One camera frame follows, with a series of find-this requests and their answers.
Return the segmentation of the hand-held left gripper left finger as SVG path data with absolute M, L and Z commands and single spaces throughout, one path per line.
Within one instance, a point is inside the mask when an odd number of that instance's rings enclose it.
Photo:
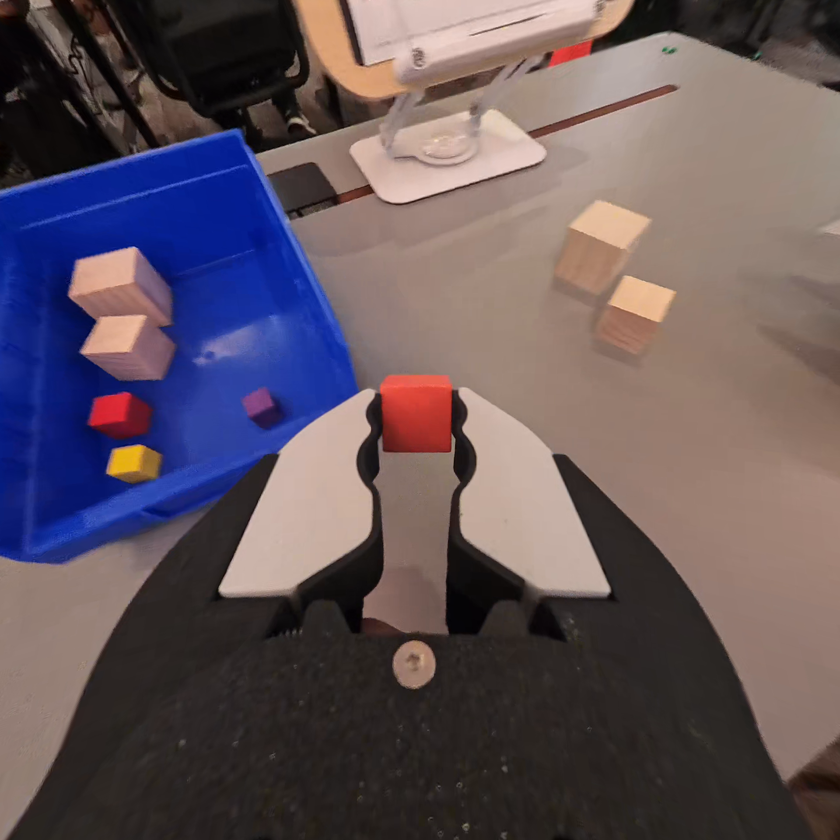
M 384 569 L 382 400 L 365 389 L 280 450 L 218 593 L 362 607 Z

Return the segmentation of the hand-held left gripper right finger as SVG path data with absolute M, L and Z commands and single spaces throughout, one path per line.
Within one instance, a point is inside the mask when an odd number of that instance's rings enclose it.
M 606 599 L 606 573 L 550 448 L 460 387 L 447 588 L 476 607 L 548 597 Z

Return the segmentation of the purple wooden cube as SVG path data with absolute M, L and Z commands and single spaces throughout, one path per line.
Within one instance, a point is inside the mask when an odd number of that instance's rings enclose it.
M 241 403 L 248 419 L 261 429 L 271 429 L 283 419 L 280 404 L 265 386 L 246 394 Z

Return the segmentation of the red wooden cube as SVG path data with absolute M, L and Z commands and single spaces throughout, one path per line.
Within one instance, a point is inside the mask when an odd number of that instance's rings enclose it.
M 453 386 L 442 374 L 391 374 L 380 387 L 382 448 L 392 454 L 452 450 Z
M 138 396 L 121 392 L 96 397 L 87 425 L 114 440 L 136 438 L 151 427 L 153 408 Z

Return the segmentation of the blue plastic bin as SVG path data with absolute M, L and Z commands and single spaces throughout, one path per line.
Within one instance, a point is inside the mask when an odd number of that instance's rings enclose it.
M 119 383 L 79 350 L 93 321 L 68 298 L 77 259 L 137 247 L 170 285 L 173 363 Z M 217 133 L 2 191 L 1 550 L 61 563 L 220 498 L 262 455 L 357 392 L 338 320 L 240 133 Z M 242 397 L 265 386 L 268 430 Z M 129 392 L 150 430 L 88 426 L 98 396 Z M 160 476 L 106 475 L 145 445 Z

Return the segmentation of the medium wooden cube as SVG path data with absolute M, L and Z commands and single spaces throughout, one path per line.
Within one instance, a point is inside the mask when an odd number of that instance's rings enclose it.
M 175 342 L 144 314 L 105 316 L 89 332 L 79 353 L 121 382 L 163 380 Z
M 596 340 L 625 354 L 644 354 L 675 299 L 673 289 L 624 275 L 596 321 Z

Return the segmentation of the large wooden cube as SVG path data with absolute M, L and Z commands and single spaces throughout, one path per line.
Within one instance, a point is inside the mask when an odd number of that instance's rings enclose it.
M 94 319 L 144 315 L 158 327 L 173 324 L 172 289 L 135 247 L 78 259 L 67 295 Z
M 652 219 L 598 199 L 566 228 L 554 279 L 590 296 L 613 284 Z

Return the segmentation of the yellow wooden cube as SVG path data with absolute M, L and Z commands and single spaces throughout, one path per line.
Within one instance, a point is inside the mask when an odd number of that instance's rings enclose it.
M 156 480 L 162 462 L 161 453 L 142 444 L 115 447 L 108 458 L 106 475 L 126 484 L 140 484 Z

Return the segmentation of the white folding stand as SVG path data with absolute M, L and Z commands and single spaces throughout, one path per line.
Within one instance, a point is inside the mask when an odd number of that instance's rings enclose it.
M 433 24 L 432 12 L 411 13 L 406 2 L 395 2 L 400 39 L 393 69 L 407 92 L 396 97 L 376 137 L 350 148 L 373 193 L 405 205 L 540 165 L 545 148 L 497 101 L 539 63 L 544 41 L 583 40 L 598 15 L 597 2 L 510 4 L 495 12 L 479 3 L 456 11 L 452 22 Z M 500 71 L 467 110 L 408 125 L 438 78 L 492 67 Z

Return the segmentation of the black office chair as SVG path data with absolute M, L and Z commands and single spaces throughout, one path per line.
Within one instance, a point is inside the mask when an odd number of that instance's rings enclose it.
M 158 91 L 223 130 L 257 133 L 249 109 L 299 118 L 310 78 L 292 2 L 118 1 L 109 12 Z

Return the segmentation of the white instruction sheet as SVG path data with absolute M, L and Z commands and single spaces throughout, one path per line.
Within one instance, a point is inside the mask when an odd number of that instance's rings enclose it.
M 364 67 L 392 60 L 419 39 L 459 40 L 532 19 L 559 15 L 573 32 L 599 18 L 602 2 L 578 1 L 341 1 L 353 55 Z

